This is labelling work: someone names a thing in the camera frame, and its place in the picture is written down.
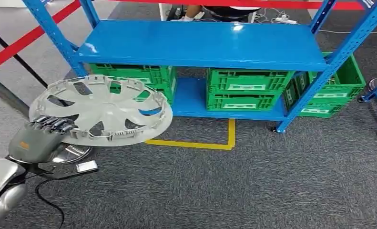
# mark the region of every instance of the black cable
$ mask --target black cable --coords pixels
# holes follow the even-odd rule
[[[60,207],[58,207],[57,205],[55,205],[55,204],[49,202],[47,199],[45,199],[44,197],[42,197],[42,195],[40,194],[40,188],[41,188],[43,185],[45,185],[46,183],[50,182],[50,181],[52,181],[52,180],[44,180],[44,181],[40,182],[40,183],[35,187],[35,194],[37,195],[37,197],[38,197],[40,200],[44,201],[46,204],[48,204],[48,205],[50,205],[50,206],[56,208],[56,209],[59,211],[59,213],[61,214],[61,218],[62,218],[62,219],[61,219],[61,225],[59,226],[59,229],[61,229],[61,228],[62,228],[62,225],[63,225],[63,222],[65,221],[65,213],[63,212],[63,210],[62,210]]]
[[[22,181],[19,181],[19,182],[16,182],[16,183],[8,183],[8,185],[18,185],[18,184],[24,183],[25,180],[28,180],[28,179],[33,178],[33,177],[36,177],[36,176],[45,175],[45,174],[48,174],[48,173],[52,173],[52,172],[46,172],[46,173],[41,173],[41,174],[37,174],[37,175],[35,174],[35,175],[32,175],[32,176],[26,177],[25,179],[23,179]]]

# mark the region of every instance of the shelf foot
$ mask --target shelf foot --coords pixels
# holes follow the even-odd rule
[[[280,134],[285,133],[285,130],[278,130],[276,127],[271,128],[271,131],[274,133],[280,133]]]

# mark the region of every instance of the green plastic crate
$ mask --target green plastic crate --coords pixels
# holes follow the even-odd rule
[[[283,94],[286,108],[290,109],[292,105],[299,99],[299,93],[296,88],[295,79],[292,79],[288,83],[288,86],[285,88]]]
[[[118,79],[137,79],[150,86],[171,85],[171,78],[175,75],[175,68],[172,66],[91,63],[90,68],[93,74],[103,74]]]
[[[269,111],[280,95],[207,94],[209,111]]]
[[[317,73],[308,72],[296,77],[298,90],[303,92],[316,76]],[[354,56],[351,55],[311,102],[346,104],[354,99],[365,88],[365,85],[365,79]]]
[[[306,108],[303,108],[299,113],[299,116],[318,117],[318,118],[330,118],[337,113],[343,105],[339,104],[316,104],[309,103]]]
[[[284,101],[286,108],[289,110],[292,105],[299,99],[300,94],[298,93],[295,80],[292,79],[288,86],[284,90]],[[313,103],[310,102],[308,105],[301,110],[298,116],[308,116],[308,117],[319,117],[319,118],[330,118],[333,114],[339,111],[344,104],[336,103]]]
[[[281,94],[294,71],[210,68],[208,93]]]
[[[168,86],[162,86],[157,85],[157,87],[152,87],[153,89],[157,90],[158,92],[161,92],[166,96],[167,102],[172,105],[174,100],[174,93],[176,89],[177,79],[174,77],[172,79],[172,85],[170,87]],[[119,94],[121,92],[121,86],[117,83],[112,83],[110,85],[110,92]],[[138,102],[145,101],[149,97],[150,93],[147,91],[143,91],[139,96],[137,96],[134,100]]]

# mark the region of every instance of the cable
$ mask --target cable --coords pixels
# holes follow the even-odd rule
[[[45,174],[48,174],[48,173],[51,173],[51,172],[45,172],[45,173],[41,173],[41,174],[35,174],[35,175],[32,175],[32,176],[26,177],[25,179],[23,179],[22,181],[19,181],[19,182],[16,182],[16,183],[8,183],[8,185],[18,185],[18,184],[24,183],[25,180],[28,180],[28,179],[33,178],[33,177],[36,177],[36,176],[45,175]]]
[[[330,30],[319,30],[321,32],[331,32],[331,33],[351,33],[351,32],[338,32],[338,31],[330,31]]]
[[[35,187],[35,194],[37,195],[37,197],[38,197],[40,200],[44,201],[46,204],[48,204],[48,205],[50,205],[50,206],[56,208],[56,209],[59,211],[59,213],[61,214],[61,225],[59,226],[58,229],[61,229],[61,228],[62,228],[62,225],[63,225],[63,223],[64,223],[64,221],[65,221],[65,213],[63,212],[63,210],[62,210],[60,207],[58,207],[57,205],[55,205],[55,204],[49,202],[47,199],[45,199],[44,197],[42,197],[42,195],[40,194],[40,188],[41,188],[43,185],[45,185],[46,183],[50,182],[50,181],[52,181],[52,180],[44,180],[44,181],[40,182],[40,183]]]

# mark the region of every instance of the shelf board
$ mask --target shelf board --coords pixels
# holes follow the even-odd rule
[[[76,52],[80,62],[322,71],[305,25],[102,20]]]
[[[207,111],[205,79],[179,78],[173,102],[173,115],[203,118],[236,118],[267,121],[286,120],[282,98],[271,111]]]

